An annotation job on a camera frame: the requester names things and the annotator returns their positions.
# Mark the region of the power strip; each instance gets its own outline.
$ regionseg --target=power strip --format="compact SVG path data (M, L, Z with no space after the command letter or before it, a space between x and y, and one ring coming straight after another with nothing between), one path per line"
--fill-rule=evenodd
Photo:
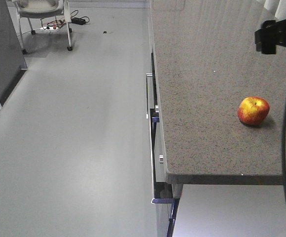
M59 31L60 28L53 28L53 27L49 27L49 29L45 28L45 27L41 27L39 30L41 31L47 31L47 32L54 32L54 31Z

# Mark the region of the chair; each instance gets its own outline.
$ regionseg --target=chair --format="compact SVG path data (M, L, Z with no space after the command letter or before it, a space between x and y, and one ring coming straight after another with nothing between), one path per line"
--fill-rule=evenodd
M31 34L35 35L36 31L33 29L30 18L32 19L42 19L48 17L64 16L64 20L67 26L69 46L68 51L72 51L71 36L70 33L72 29L69 26L71 21L70 6L67 0L12 0L17 8L17 19L19 24L20 33L20 47L23 54L27 54L24 47L24 40L21 31L20 19L25 17L28 19Z

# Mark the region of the white cabinet door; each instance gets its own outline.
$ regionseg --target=white cabinet door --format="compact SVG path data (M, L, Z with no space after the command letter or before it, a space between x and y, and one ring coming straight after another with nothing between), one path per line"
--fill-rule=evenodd
M282 186L184 185L174 237L286 237Z

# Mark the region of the metal handle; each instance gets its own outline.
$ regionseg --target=metal handle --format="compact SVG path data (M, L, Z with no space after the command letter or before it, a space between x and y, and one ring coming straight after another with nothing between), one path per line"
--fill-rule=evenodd
M146 118L148 118L148 114L149 114L149 107L148 107L148 95L149 95L149 90L148 90L148 79L149 78L153 78L153 74L152 73L146 73Z

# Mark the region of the countertop edge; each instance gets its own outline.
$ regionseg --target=countertop edge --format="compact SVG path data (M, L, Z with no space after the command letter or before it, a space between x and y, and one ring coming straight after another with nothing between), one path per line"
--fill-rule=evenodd
M173 175L166 173L169 184L207 185L282 185L281 175Z

